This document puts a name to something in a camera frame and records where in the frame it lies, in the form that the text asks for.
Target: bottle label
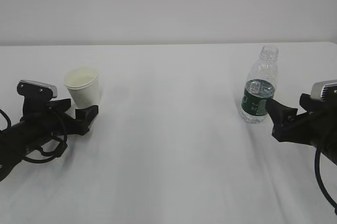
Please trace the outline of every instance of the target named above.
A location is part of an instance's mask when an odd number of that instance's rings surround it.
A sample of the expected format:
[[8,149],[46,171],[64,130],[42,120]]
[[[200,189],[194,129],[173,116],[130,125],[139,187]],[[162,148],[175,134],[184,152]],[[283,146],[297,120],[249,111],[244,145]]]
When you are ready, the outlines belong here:
[[271,96],[262,98],[262,97],[258,97],[258,96],[255,96],[249,93],[248,90],[245,88],[244,95],[243,95],[242,102],[241,102],[241,107],[246,113],[252,116],[264,116],[267,114],[267,110],[265,108],[267,99],[273,98],[274,92],[275,92],[275,89],[273,89]]

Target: cup rim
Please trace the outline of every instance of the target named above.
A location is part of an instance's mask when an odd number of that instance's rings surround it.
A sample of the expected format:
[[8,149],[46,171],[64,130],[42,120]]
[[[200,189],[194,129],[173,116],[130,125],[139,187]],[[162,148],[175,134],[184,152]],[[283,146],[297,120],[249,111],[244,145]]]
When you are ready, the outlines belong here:
[[[74,77],[76,75],[80,75],[85,71],[89,71],[91,73],[91,75],[93,75],[92,79],[90,79],[88,82],[86,82],[83,85],[69,85],[69,78]],[[93,68],[93,67],[89,67],[89,66],[82,66],[76,69],[72,69],[70,72],[68,72],[65,77],[64,77],[64,85],[70,89],[70,90],[80,90],[83,88],[86,88],[88,86],[90,86],[96,79],[98,78],[98,71]]]

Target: bottle neck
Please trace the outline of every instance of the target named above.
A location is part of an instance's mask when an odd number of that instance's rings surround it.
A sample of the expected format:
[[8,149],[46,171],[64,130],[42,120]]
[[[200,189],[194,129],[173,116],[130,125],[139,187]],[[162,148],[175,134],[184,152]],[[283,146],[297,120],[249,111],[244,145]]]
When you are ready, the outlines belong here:
[[274,46],[264,46],[262,48],[260,59],[268,63],[276,62],[279,55],[279,49]]

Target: green bottle label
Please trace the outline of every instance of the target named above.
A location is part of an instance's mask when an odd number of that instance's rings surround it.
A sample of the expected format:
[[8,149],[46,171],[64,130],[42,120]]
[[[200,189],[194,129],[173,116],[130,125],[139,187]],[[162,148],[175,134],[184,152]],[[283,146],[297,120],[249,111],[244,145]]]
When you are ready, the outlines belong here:
[[264,116],[267,114],[265,109],[267,99],[273,98],[274,93],[275,88],[269,82],[260,79],[250,80],[246,83],[241,107],[250,115]]

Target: black cable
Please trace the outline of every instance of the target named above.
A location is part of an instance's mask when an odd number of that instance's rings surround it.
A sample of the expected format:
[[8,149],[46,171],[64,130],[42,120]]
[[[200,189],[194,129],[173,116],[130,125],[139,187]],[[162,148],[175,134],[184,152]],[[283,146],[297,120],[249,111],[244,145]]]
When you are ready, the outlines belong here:
[[330,196],[330,194],[326,190],[326,188],[324,186],[324,183],[322,181],[321,172],[320,172],[320,157],[321,157],[321,152],[322,152],[322,149],[323,149],[326,141],[330,138],[330,136],[333,134],[333,132],[334,132],[334,128],[332,127],[330,129],[330,131],[328,132],[328,134],[325,135],[325,137],[323,137],[322,140],[318,143],[317,148],[316,148],[316,152],[315,152],[314,167],[315,167],[315,176],[316,176],[316,180],[317,180],[318,186],[320,187],[320,189],[321,189],[323,195],[325,196],[325,198],[327,199],[327,201],[335,209],[335,214],[337,215],[337,203],[332,199],[332,197]]
[[7,122],[7,129],[9,129],[11,126],[12,126],[12,122],[11,122],[11,119],[8,117],[8,115],[3,112],[1,109],[0,109],[0,114],[5,118],[6,122]]
[[[67,138],[68,138],[68,133],[67,133],[67,130],[66,130],[66,127],[65,127],[65,124],[62,120],[62,118],[60,117],[60,115],[58,114],[57,110],[56,111],[53,111],[52,109],[49,110],[52,114],[54,114],[58,120],[58,122],[60,123],[61,125],[61,129],[62,129],[62,133],[63,133],[63,139],[57,137],[57,136],[51,136],[52,139],[56,140],[59,142],[59,144],[57,145],[57,147],[55,148],[54,151],[50,151],[50,152],[45,152],[43,151],[42,149],[42,152],[41,150],[38,148],[38,151],[40,151],[40,153],[45,156],[44,154],[46,154],[47,156],[50,156],[49,158],[46,158],[46,159],[33,159],[33,158],[30,158],[30,157],[26,157],[25,155],[22,155],[20,152],[16,151],[15,149],[13,149],[11,146],[9,146],[8,144],[6,144],[4,141],[1,141],[0,140],[0,143],[3,144],[4,146],[6,146],[10,151],[12,151],[14,154],[16,155],[19,155],[24,161],[26,162],[30,162],[30,163],[33,163],[33,164],[45,164],[47,162],[50,162],[52,161],[53,159],[55,159],[56,157],[59,157],[61,156],[61,154],[63,152],[59,152],[59,151],[62,151],[64,150],[64,146],[66,146],[66,143],[67,143]],[[7,121],[7,129],[9,129],[11,126],[12,126],[12,123],[11,123],[11,120],[10,118],[7,116],[7,114],[5,112],[3,112],[1,109],[0,109],[0,114],[6,119]]]

